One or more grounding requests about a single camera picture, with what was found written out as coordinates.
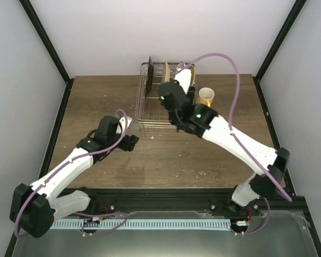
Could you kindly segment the yellow ceramic mug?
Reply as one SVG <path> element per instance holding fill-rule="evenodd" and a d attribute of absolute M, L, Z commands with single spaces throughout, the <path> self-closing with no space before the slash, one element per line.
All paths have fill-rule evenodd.
<path fill-rule="evenodd" d="M 215 97 L 215 92 L 209 87 L 201 88 L 198 91 L 198 102 L 208 106 L 209 108 L 212 105 L 213 99 Z"/>

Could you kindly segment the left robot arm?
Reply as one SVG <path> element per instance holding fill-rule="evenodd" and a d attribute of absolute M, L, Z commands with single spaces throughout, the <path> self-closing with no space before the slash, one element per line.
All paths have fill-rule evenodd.
<path fill-rule="evenodd" d="M 61 192 L 76 177 L 103 160 L 116 148 L 131 152 L 138 142 L 135 135 L 127 135 L 132 118 L 105 116 L 97 129 L 81 139 L 69 156 L 52 171 L 31 183 L 21 183 L 13 191 L 9 218 L 14 223 L 14 235 L 21 238 L 23 229 L 28 235 L 40 238 L 62 218 L 83 212 L 93 216 L 98 212 L 98 202 L 84 190 L 66 196 Z"/>

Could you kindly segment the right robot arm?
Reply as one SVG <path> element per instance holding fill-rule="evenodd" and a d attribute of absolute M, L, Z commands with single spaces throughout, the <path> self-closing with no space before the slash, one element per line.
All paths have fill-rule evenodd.
<path fill-rule="evenodd" d="M 287 201 L 292 198 L 280 182 L 287 171 L 289 151 L 268 147 L 238 129 L 205 104 L 193 104 L 192 99 L 176 81 L 161 84 L 158 95 L 169 113 L 169 121 L 177 130 L 194 134 L 212 142 L 243 161 L 254 172 L 238 185 L 227 202 L 228 212 L 242 214 L 246 206 L 259 197 L 268 200 L 278 193 Z"/>

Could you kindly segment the black rimmed cream plate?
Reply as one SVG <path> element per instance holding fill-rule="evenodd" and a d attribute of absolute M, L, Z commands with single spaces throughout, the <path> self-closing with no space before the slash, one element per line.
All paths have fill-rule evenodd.
<path fill-rule="evenodd" d="M 153 76 L 154 76 L 154 64 L 153 64 L 152 58 L 149 57 L 149 59 L 148 59 L 147 80 L 146 80 L 146 89 L 145 89 L 145 94 L 144 94 L 145 98 L 148 96 L 148 94 L 152 90 Z"/>

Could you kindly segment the yellow woven pattern plate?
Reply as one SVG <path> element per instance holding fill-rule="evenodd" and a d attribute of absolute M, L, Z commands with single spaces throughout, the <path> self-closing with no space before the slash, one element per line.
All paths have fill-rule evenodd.
<path fill-rule="evenodd" d="M 194 65 L 191 65 L 189 67 L 190 71 L 191 71 L 191 78 L 190 78 L 190 85 L 193 86 L 194 83 L 195 83 L 195 74 L 196 74 L 196 71 L 195 71 L 195 66 Z"/>

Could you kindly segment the white blue striped plate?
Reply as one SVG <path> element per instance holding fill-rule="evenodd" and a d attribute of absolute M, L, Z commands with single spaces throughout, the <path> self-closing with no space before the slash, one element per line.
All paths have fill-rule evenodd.
<path fill-rule="evenodd" d="M 185 62 L 184 62 L 184 61 L 180 61 L 180 62 L 177 64 L 176 71 L 182 70 L 185 66 L 186 66 Z"/>

